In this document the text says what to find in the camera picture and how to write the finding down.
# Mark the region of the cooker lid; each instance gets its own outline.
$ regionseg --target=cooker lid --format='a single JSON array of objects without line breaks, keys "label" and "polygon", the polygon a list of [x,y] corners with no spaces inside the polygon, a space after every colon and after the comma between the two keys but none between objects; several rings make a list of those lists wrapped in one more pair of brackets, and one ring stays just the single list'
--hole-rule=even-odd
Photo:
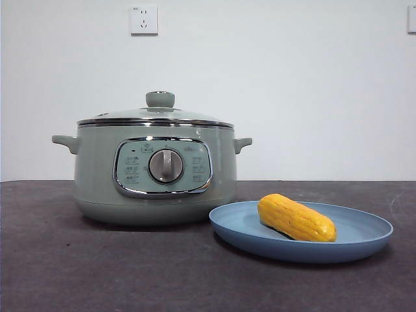
[{"label": "cooker lid", "polygon": [[133,124],[155,124],[155,125],[210,125],[215,127],[233,128],[230,123],[222,122],[216,118],[174,109],[175,95],[165,91],[154,91],[146,94],[148,107],[141,109],[125,110],[97,115],[90,119],[80,120],[78,125],[87,126],[110,126],[110,125],[133,125]]}]

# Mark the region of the dark table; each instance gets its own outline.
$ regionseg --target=dark table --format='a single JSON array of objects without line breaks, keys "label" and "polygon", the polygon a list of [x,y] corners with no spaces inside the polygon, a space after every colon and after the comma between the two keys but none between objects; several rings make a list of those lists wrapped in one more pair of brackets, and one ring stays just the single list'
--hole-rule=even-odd
[{"label": "dark table", "polygon": [[305,265],[240,251],[208,222],[110,226],[82,217],[72,181],[1,184],[1,310],[414,311],[416,182],[241,181],[375,213],[395,231],[373,256]]}]

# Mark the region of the power socket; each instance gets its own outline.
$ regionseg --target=power socket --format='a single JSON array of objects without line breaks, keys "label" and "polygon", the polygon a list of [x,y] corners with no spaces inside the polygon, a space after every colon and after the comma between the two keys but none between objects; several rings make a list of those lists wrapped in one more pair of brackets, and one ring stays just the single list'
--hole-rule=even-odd
[{"label": "power socket", "polygon": [[408,34],[416,34],[416,5],[408,7]]},{"label": "power socket", "polygon": [[157,6],[134,5],[130,10],[130,33],[157,34]]}]

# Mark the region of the sage green cooker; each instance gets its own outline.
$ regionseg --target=sage green cooker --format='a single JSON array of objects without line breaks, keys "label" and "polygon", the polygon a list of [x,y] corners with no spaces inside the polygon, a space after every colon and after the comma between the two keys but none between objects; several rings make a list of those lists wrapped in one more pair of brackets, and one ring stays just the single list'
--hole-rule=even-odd
[{"label": "sage green cooker", "polygon": [[146,94],[148,107],[78,122],[54,135],[76,155],[75,201],[102,222],[159,226],[198,221],[232,202],[235,155],[252,143],[230,123],[174,109],[175,96]]}]

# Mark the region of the control panel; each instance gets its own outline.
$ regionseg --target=control panel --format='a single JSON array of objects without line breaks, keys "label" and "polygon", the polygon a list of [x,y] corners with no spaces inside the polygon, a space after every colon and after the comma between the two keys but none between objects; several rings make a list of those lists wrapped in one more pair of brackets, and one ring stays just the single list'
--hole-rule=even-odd
[{"label": "control panel", "polygon": [[209,148],[190,138],[130,138],[119,145],[114,160],[114,183],[130,197],[203,192],[212,176]]}]

